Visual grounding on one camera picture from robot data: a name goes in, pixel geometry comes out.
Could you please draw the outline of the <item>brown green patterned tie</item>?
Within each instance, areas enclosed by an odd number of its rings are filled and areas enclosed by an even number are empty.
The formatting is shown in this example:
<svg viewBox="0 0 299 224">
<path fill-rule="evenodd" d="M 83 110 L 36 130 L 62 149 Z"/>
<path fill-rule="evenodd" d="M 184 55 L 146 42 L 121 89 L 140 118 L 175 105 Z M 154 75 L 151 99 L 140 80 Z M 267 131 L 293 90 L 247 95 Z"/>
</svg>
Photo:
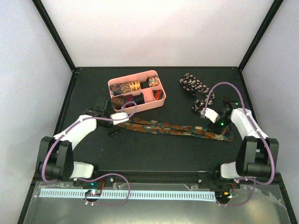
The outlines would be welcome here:
<svg viewBox="0 0 299 224">
<path fill-rule="evenodd" d="M 119 123 L 117 126 L 141 133 L 192 136 L 196 138 L 226 142 L 231 142 L 235 138 L 235 135 L 226 128 L 220 134 L 216 134 L 201 126 L 180 126 L 155 120 L 143 120 L 139 118 L 130 118 L 128 121 Z"/>
</svg>

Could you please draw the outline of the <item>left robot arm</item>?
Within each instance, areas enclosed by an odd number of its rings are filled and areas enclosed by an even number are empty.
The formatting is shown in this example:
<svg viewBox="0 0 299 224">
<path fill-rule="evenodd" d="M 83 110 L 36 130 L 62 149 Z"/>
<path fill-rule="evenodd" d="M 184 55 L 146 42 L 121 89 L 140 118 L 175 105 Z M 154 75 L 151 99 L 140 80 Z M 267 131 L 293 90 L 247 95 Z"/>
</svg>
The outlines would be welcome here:
<svg viewBox="0 0 299 224">
<path fill-rule="evenodd" d="M 110 120 L 113 114 L 111 100 L 100 98 L 94 107 L 87 109 L 68 128 L 52 137 L 41 139 L 36 162 L 36 172 L 44 182 L 67 181 L 83 178 L 89 186 L 100 182 L 95 165 L 74 161 L 73 150 L 84 137 L 97 128 L 105 128 L 114 136 L 118 128 Z"/>
</svg>

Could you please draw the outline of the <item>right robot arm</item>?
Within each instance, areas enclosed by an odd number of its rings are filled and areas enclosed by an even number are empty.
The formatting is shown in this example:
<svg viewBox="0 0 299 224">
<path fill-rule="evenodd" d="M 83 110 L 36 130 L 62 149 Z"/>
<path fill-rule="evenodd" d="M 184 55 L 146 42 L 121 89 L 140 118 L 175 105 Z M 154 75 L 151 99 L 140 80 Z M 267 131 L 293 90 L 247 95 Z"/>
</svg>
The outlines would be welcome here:
<svg viewBox="0 0 299 224">
<path fill-rule="evenodd" d="M 224 108 L 220 114 L 211 109 L 213 115 L 209 127 L 212 131 L 221 132 L 234 124 L 242 137 L 236 160 L 220 165 L 220 172 L 212 177 L 214 186 L 223 188 L 229 179 L 235 181 L 251 180 L 261 185 L 270 184 L 275 177 L 279 142 L 266 135 L 252 116 L 251 110 L 241 108 L 235 101 L 223 101 Z"/>
</svg>

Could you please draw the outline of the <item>blue floral rolled tie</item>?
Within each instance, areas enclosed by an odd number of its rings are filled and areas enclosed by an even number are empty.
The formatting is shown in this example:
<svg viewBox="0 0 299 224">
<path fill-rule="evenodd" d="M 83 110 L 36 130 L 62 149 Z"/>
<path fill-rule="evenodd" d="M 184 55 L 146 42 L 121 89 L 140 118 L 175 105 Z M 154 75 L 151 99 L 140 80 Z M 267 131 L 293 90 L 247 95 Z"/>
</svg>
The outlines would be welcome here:
<svg viewBox="0 0 299 224">
<path fill-rule="evenodd" d="M 112 96 L 117 96 L 122 94 L 120 84 L 113 84 L 109 86 L 109 89 Z"/>
</svg>

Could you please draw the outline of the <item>red navy rolled tie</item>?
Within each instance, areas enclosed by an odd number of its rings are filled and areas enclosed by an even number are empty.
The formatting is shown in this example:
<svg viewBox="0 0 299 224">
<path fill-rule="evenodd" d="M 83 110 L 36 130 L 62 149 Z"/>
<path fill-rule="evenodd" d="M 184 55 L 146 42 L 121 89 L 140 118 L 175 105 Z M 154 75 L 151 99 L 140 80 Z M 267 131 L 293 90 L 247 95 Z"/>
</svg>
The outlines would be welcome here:
<svg viewBox="0 0 299 224">
<path fill-rule="evenodd" d="M 125 108 L 135 106 L 133 95 L 130 94 L 130 95 L 124 96 L 124 104 L 125 104 Z"/>
</svg>

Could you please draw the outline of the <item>brown paisley rolled tie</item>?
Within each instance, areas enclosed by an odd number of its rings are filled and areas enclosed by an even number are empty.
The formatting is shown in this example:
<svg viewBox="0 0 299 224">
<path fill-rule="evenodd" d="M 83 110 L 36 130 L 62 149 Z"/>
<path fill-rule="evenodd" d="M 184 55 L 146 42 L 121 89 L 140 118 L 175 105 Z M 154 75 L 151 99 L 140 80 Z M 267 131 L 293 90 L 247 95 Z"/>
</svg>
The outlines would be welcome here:
<svg viewBox="0 0 299 224">
<path fill-rule="evenodd" d="M 131 92 L 129 82 L 125 82 L 125 83 L 120 84 L 120 88 L 121 88 L 121 93 L 122 94 Z"/>
</svg>

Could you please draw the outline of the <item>pink divided organizer box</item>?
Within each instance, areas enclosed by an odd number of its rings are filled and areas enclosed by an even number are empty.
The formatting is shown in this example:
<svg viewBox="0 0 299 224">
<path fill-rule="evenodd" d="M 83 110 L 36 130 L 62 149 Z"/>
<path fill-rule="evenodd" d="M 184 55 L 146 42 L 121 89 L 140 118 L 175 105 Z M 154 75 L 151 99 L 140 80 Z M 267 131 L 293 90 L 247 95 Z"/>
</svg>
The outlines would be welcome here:
<svg viewBox="0 0 299 224">
<path fill-rule="evenodd" d="M 144 100 L 145 103 L 142 105 L 137 105 L 135 102 L 135 106 L 129 107 L 129 108 L 125 108 L 125 104 L 121 107 L 120 110 L 116 110 L 114 109 L 114 105 L 113 105 L 113 109 L 115 110 L 115 112 L 121 112 L 124 111 L 127 114 L 132 114 L 133 112 L 142 112 L 142 111 L 146 111 L 146 110 L 150 110 L 150 109 L 155 109 L 158 107 L 161 107 L 164 105 L 164 102 L 166 100 L 166 93 L 164 91 L 164 88 L 162 86 L 161 83 L 161 79 L 160 79 L 160 85 L 158 86 L 154 86 L 154 87 L 150 87 L 148 84 L 148 78 L 152 77 L 152 76 L 158 76 L 158 73 L 155 70 L 148 70 L 148 71 L 144 71 L 144 72 L 140 72 L 140 73 L 135 73 L 135 74 L 131 74 L 131 75 L 127 75 L 127 76 L 122 76 L 122 77 L 117 77 L 117 78 L 113 78 L 111 80 L 108 81 L 108 89 L 109 86 L 113 85 L 113 84 L 122 84 L 125 82 L 132 82 L 132 81 L 136 81 L 138 80 L 141 84 L 141 89 L 138 91 L 131 91 L 129 93 L 124 93 L 121 95 L 117 95 L 117 96 L 112 96 L 110 93 L 110 98 L 114 98 L 114 97 L 119 97 L 119 96 L 126 96 L 126 95 L 139 95 L 140 93 L 143 93 L 144 95 Z M 163 90 L 164 92 L 164 99 L 161 100 L 155 100 L 154 96 L 153 96 L 153 90 Z"/>
</svg>

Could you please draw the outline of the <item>black floral tie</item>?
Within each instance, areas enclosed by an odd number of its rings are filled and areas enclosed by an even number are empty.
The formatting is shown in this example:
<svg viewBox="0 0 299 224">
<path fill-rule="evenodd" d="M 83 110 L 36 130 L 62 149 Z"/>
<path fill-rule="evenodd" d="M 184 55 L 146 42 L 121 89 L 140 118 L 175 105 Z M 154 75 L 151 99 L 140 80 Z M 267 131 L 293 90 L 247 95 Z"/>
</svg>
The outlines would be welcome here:
<svg viewBox="0 0 299 224">
<path fill-rule="evenodd" d="M 200 93 L 205 97 L 205 99 L 197 99 L 193 103 L 192 110 L 194 112 L 200 113 L 205 108 L 206 103 L 207 105 L 212 105 L 214 103 L 215 93 L 212 92 L 209 95 L 210 88 L 192 74 L 184 74 L 183 77 L 180 78 L 179 83 L 183 89 L 193 96 L 196 96 L 197 93 Z"/>
</svg>

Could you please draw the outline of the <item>red striped rolled tie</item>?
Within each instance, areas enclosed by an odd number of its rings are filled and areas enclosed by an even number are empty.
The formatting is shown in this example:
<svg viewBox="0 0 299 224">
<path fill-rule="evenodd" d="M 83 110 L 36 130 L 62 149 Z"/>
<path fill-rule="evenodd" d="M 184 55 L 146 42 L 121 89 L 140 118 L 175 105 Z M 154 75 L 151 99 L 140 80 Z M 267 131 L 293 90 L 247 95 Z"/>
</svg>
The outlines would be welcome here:
<svg viewBox="0 0 299 224">
<path fill-rule="evenodd" d="M 165 97 L 163 90 L 153 90 L 153 96 L 155 100 L 161 100 Z"/>
</svg>

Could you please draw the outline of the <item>white red floral rolled tie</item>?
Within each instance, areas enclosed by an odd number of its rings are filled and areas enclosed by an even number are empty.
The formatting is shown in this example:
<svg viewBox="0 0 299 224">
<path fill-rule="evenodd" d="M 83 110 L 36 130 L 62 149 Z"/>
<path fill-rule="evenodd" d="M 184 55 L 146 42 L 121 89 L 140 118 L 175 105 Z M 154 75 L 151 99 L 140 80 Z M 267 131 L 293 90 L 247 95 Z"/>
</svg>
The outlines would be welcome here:
<svg viewBox="0 0 299 224">
<path fill-rule="evenodd" d="M 152 76 L 148 78 L 148 84 L 150 87 L 158 86 L 160 85 L 160 79 L 158 76 Z"/>
</svg>

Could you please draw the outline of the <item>light blue slotted strip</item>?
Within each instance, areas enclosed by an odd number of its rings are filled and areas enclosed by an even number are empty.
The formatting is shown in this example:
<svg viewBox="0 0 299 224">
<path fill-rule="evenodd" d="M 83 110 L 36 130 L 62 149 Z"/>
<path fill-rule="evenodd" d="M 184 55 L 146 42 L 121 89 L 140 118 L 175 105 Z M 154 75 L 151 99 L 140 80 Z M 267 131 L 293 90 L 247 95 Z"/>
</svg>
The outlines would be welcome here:
<svg viewBox="0 0 299 224">
<path fill-rule="evenodd" d="M 80 198 L 116 200 L 177 200 L 215 202 L 215 193 L 209 191 L 158 191 L 158 190 L 104 190 L 42 189 L 40 198 Z"/>
</svg>

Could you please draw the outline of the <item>clear acrylic sheet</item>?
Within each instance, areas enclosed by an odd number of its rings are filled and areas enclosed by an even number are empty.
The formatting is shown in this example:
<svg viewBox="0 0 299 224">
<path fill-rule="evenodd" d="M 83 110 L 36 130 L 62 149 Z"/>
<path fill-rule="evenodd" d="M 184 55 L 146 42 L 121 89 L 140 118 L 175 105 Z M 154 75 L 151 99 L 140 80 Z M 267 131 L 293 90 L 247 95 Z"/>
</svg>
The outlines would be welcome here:
<svg viewBox="0 0 299 224">
<path fill-rule="evenodd" d="M 289 224 L 277 185 L 242 185 L 228 205 L 207 201 L 40 198 L 42 189 L 83 189 L 70 183 L 37 183 L 26 224 Z M 104 190 L 200 191 L 184 184 L 116 184 Z"/>
</svg>

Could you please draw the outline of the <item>black aluminium mounting rail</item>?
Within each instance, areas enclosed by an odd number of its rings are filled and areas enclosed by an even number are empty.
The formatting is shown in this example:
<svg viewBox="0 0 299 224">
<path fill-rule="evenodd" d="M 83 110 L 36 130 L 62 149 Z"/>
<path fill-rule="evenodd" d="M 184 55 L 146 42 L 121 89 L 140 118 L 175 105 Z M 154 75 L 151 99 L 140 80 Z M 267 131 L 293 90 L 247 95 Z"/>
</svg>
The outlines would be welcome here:
<svg viewBox="0 0 299 224">
<path fill-rule="evenodd" d="M 129 184 L 197 184 L 200 189 L 231 189 L 240 188 L 240 184 L 233 179 L 221 178 L 220 173 L 213 172 L 125 172 L 121 174 Z M 125 183 L 122 177 L 108 175 L 97 181 L 85 182 L 79 179 L 64 179 L 63 182 L 72 182 L 73 186 L 89 187 L 101 186 L 112 187 L 115 183 Z"/>
</svg>

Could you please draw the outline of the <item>left black frame post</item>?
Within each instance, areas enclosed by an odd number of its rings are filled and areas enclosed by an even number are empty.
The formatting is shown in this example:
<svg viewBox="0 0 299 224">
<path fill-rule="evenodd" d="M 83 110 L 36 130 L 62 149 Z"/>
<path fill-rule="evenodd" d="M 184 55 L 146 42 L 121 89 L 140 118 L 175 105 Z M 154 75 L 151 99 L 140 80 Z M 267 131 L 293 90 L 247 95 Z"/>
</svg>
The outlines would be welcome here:
<svg viewBox="0 0 299 224">
<path fill-rule="evenodd" d="M 57 47 L 59 48 L 62 56 L 64 57 L 68 67 L 73 72 L 76 69 L 74 62 L 71 59 L 70 54 L 68 53 L 52 19 L 50 18 L 43 2 L 41 0 L 32 0 L 33 4 L 35 5 L 39 15 L 41 16 L 44 24 L 46 25 L 48 31 L 50 32 L 54 42 L 56 43 Z"/>
</svg>

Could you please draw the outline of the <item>black frame post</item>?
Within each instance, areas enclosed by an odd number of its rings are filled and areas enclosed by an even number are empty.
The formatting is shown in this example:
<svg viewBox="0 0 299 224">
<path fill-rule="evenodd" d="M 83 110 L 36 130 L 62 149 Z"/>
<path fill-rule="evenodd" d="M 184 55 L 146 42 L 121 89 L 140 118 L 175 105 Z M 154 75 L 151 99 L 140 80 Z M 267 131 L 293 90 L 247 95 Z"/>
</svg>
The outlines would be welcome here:
<svg viewBox="0 0 299 224">
<path fill-rule="evenodd" d="M 284 0 L 274 0 L 269 8 L 266 16 L 264 17 L 261 25 L 259 26 L 252 42 L 250 43 L 244 57 L 242 58 L 238 70 L 243 71 L 246 67 L 247 63 L 249 62 L 251 56 L 253 55 L 254 51 L 256 50 L 258 44 L 260 43 L 263 35 L 265 34 L 266 30 L 268 29 L 269 25 L 271 24 L 272 20 L 274 19 L 276 13 L 280 9 Z"/>
<path fill-rule="evenodd" d="M 39 15 L 41 16 L 44 24 L 46 25 L 48 31 L 50 32 L 54 42 L 56 43 L 57 47 L 59 48 L 62 56 L 64 57 L 68 67 L 73 72 L 76 69 L 74 62 L 71 59 L 70 54 L 68 53 L 52 19 L 50 18 L 43 2 L 41 0 L 32 0 L 33 4 L 35 5 Z"/>
</svg>

